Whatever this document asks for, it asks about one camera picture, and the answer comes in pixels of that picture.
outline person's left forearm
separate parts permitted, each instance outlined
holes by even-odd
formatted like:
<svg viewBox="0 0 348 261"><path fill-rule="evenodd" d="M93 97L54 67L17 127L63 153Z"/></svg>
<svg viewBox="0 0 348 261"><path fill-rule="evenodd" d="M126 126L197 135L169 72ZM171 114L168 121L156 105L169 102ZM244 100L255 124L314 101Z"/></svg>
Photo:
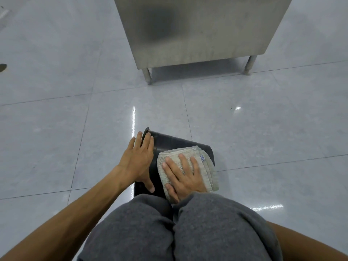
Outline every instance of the person's left forearm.
<svg viewBox="0 0 348 261"><path fill-rule="evenodd" d="M116 166L87 193L46 221L1 258L5 260L71 260L116 198L130 185Z"/></svg>

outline metal panel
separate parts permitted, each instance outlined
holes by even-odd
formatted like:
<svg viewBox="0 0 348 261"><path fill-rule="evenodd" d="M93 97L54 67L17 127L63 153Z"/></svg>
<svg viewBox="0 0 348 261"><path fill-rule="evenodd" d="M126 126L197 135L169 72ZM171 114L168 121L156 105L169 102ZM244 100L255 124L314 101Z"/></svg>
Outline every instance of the metal panel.
<svg viewBox="0 0 348 261"><path fill-rule="evenodd" d="M138 69L264 54L291 0L115 0Z"/></svg>

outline gray trousers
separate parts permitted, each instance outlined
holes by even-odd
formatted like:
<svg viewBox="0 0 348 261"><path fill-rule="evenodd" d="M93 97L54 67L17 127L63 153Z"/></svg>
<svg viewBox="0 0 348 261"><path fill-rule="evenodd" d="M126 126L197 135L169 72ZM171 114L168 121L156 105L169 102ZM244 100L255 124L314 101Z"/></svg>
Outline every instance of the gray trousers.
<svg viewBox="0 0 348 261"><path fill-rule="evenodd" d="M79 255L100 260L282 260L276 235L253 210L216 194L177 205L139 195L89 235Z"/></svg>

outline towel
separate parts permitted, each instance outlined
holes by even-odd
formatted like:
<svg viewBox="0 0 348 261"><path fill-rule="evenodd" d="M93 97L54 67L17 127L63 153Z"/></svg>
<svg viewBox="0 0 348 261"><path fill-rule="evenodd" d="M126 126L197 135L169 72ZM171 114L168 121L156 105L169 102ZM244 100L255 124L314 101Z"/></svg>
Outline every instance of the towel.
<svg viewBox="0 0 348 261"><path fill-rule="evenodd" d="M181 172L183 174L185 174L183 167L181 165L180 158L178 157L179 154L183 154L186 157L192 171L193 171L193 165L190 161L190 157L196 158L196 160L198 162L199 169L200 169L200 174L202 176L202 179L203 179L204 185L207 189L207 192L213 192L213 191L217 191L219 189L219 180L218 180L218 175L216 173L214 164L213 164L212 160L210 159L210 157L208 156L208 154L204 150L202 150L198 146L168 150L168 151L159 153L158 158L157 158L157 168L158 168L158 173L159 173L159 176L161 178L162 185L163 185L164 193L166 195L166 198L170 202L172 202L172 201L171 201L171 198L168 194L167 189L165 188L165 184L167 184L167 183L172 184L172 183L170 182L166 173L164 172L164 170L162 168L162 163L165 162L166 157L169 157L180 168Z"/></svg>

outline dark round object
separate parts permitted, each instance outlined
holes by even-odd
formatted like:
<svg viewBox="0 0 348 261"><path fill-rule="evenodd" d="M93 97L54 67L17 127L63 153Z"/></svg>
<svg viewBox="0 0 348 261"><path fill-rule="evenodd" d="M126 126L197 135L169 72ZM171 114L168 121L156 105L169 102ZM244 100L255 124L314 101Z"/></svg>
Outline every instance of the dark round object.
<svg viewBox="0 0 348 261"><path fill-rule="evenodd" d="M0 64L0 72L3 72L4 70L6 70L7 65L6 64Z"/></svg>
<svg viewBox="0 0 348 261"><path fill-rule="evenodd" d="M154 184L155 192L150 193L147 188L145 188L145 185L142 182L136 182L134 185L134 196L137 196L139 194L145 193L145 194L151 194L155 195L158 197L166 198L164 191L163 191L163 186L161 182L161 178L159 177L158 174L158 169L157 169L157 158L159 153L172 150L172 149L177 149L177 148L188 148L191 146L198 145L201 149L203 149L209 157L211 158L212 162L215 165L214 161L214 154L210 146L208 145L203 145L199 144L193 141L169 136L169 135L164 135L158 132L150 131L150 129L147 127L146 130L144 131L142 140L144 140L145 134L147 132L151 133L151 136L154 137L154 158L151 162L150 165L150 179L152 183Z"/></svg>

